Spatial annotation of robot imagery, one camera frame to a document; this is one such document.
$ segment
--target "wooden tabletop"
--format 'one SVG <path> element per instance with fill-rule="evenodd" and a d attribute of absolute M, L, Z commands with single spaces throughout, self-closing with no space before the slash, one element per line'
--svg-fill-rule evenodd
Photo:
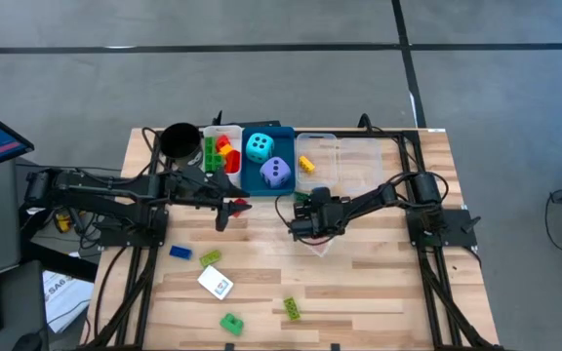
<path fill-rule="evenodd" d="M 420 130 L 420 136 L 426 169 L 450 184 L 445 207 L 459 207 L 463 198 L 446 133 Z M 396 144 L 379 141 L 385 181 L 399 173 L 401 165 Z M 132 130 L 123 176 L 137 174 L 149 157 L 141 130 Z M 273 199 L 248 199 L 253 208 L 232 217 L 222 233 L 214 229 L 215 212 L 169 208 L 170 226 L 159 250 L 144 349 L 221 349 L 227 342 L 238 350 L 328 349 L 331 343 L 340 343 L 345 350 L 432 349 L 417 253 L 409 244 L 402 210 L 384 209 L 351 221 L 345 235 L 319 257 L 292 241 Z M 290 197 L 279 205 L 281 213 L 291 217 Z M 169 256 L 172 245 L 191 248 L 192 260 Z M 88 313 L 91 324 L 100 282 L 118 250 L 111 248 L 101 256 Z M 223 301 L 196 281 L 203 271 L 198 257 L 212 250 L 222 253 L 214 266 L 235 284 Z M 101 327 L 122 301 L 131 252 L 127 249 L 121 255 L 108 277 Z M 481 335 L 498 343 L 478 262 L 463 249 L 444 252 L 455 302 Z M 290 296 L 301 312 L 296 322 L 284 310 L 283 299 Z M 137 303 L 128 342 L 134 339 L 138 310 Z M 441 303 L 438 310 L 444 342 L 449 342 Z M 220 326 L 226 313 L 244 321 L 241 336 Z"/>

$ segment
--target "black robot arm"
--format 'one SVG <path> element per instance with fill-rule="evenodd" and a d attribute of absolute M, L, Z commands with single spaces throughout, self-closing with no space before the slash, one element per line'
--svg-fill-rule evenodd
<path fill-rule="evenodd" d="M 121 178 L 93 175 L 79 169 L 48 169 L 29 174 L 27 180 L 25 203 L 29 207 L 69 208 L 103 215 L 104 220 L 97 224 L 102 246 L 129 243 L 129 246 L 150 247 L 163 241 L 167 213 L 159 208 L 164 204 L 217 210 L 218 231 L 224 230 L 230 215 L 251 208 L 224 201 L 225 196 L 248 197 L 249 194 L 231 184 L 223 170 L 210 177 L 197 168 L 185 167 L 156 175 Z M 115 197 L 133 202 L 117 202 Z"/>
<path fill-rule="evenodd" d="M 382 208 L 439 209 L 442 196 L 435 177 L 429 172 L 398 174 L 375 190 L 354 199 L 332 197 L 329 188 L 315 188 L 307 200 L 294 204 L 295 219 L 289 223 L 290 233 L 295 241 L 331 237 L 344 234 L 350 220 Z M 410 203 L 396 192 L 396 185 L 405 180 L 411 184 L 415 203 Z"/>

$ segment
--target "white paper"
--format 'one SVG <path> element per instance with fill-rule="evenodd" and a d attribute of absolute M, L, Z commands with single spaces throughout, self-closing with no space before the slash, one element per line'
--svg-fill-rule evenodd
<path fill-rule="evenodd" d="M 70 311 L 83 300 L 90 299 L 93 294 L 92 283 L 73 279 L 71 277 L 50 272 L 43 272 L 43 292 L 45 293 L 45 310 L 47 321 L 52 321 L 58 316 Z M 49 324 L 55 333 L 60 333 L 68 327 L 90 302 L 80 303 L 69 314 L 58 318 Z"/>
<path fill-rule="evenodd" d="M 233 282 L 211 265 L 205 268 L 198 281 L 218 299 L 224 299 L 233 288 Z"/>

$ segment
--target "clear plastic container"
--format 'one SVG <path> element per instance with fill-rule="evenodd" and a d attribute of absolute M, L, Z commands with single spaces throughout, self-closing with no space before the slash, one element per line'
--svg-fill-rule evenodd
<path fill-rule="evenodd" d="M 333 187 L 338 183 L 338 139 L 332 134 L 305 133 L 297 136 L 297 189 L 309 191 L 320 186 Z M 312 173 L 299 165 L 304 156 L 314 166 Z"/>
<path fill-rule="evenodd" d="M 383 180 L 381 141 L 376 138 L 343 138 L 340 141 L 340 186 L 346 195 L 375 189 Z"/>
<path fill-rule="evenodd" d="M 209 126 L 203 129 L 203 137 L 220 137 L 220 136 L 227 136 L 229 138 L 229 142 L 231 142 L 231 147 L 242 153 L 242 127 Z M 242 155 L 240 155 L 240 168 L 238 169 L 238 172 L 227 174 L 229 176 L 229 180 L 231 180 L 231 182 L 236 186 L 240 185 L 240 172 L 242 171 L 241 160 L 242 160 Z"/>

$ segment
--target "blue lego brick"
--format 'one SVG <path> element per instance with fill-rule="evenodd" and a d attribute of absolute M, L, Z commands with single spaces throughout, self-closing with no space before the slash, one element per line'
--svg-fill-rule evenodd
<path fill-rule="evenodd" d="M 190 259 L 192 257 L 192 250 L 182 247 L 172 246 L 169 255 L 183 259 Z"/>

